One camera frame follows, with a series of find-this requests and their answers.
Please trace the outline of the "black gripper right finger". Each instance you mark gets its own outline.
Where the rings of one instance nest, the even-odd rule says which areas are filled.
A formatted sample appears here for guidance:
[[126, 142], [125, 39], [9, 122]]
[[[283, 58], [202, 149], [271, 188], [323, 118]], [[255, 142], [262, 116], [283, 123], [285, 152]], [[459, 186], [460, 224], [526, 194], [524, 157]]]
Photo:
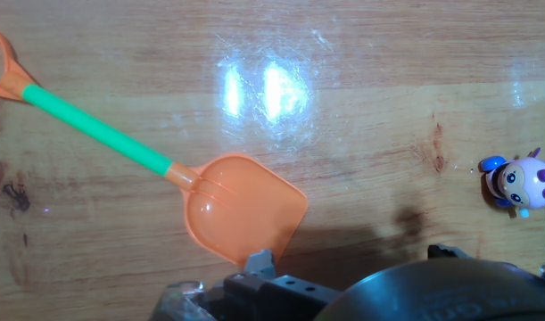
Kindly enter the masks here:
[[470, 259], [471, 256], [463, 252], [459, 247], [448, 246], [441, 243], [429, 245], [427, 248], [427, 258], [457, 258]]

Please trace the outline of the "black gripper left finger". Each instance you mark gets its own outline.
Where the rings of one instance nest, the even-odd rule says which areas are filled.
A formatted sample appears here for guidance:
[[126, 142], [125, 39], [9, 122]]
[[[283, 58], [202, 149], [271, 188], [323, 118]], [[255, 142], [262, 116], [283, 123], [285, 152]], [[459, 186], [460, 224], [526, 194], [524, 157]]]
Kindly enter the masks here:
[[277, 276], [272, 251], [255, 253], [244, 270], [205, 289], [199, 281], [168, 285], [150, 321], [301, 321], [314, 319], [337, 290]]

